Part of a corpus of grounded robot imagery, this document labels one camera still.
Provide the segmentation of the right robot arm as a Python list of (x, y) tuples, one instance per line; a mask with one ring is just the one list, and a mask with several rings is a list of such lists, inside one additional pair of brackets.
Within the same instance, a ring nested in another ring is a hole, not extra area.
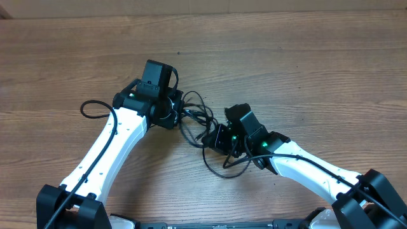
[(389, 180), (370, 169), (365, 174), (341, 169), (302, 149), (278, 132), (269, 132), (248, 104), (225, 109), (227, 124), (203, 137), (204, 147), (227, 158), (223, 167), (252, 162), (259, 169), (296, 181), (323, 198), (300, 228), (406, 228), (406, 204)]

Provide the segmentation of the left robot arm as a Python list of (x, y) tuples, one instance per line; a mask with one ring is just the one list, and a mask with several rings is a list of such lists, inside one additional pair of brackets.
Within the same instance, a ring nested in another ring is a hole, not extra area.
[(38, 228), (139, 228), (134, 219), (108, 214), (109, 191), (134, 146), (153, 126), (173, 129), (182, 92), (170, 86), (177, 70), (148, 60), (136, 78), (114, 96), (107, 122), (84, 159), (58, 187), (44, 185), (36, 199)]

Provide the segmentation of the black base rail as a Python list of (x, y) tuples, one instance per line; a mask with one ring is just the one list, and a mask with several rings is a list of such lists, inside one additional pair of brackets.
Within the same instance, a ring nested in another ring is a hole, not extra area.
[(135, 223), (135, 229), (285, 229), (300, 228), (302, 219), (275, 219), (269, 222), (239, 223)]

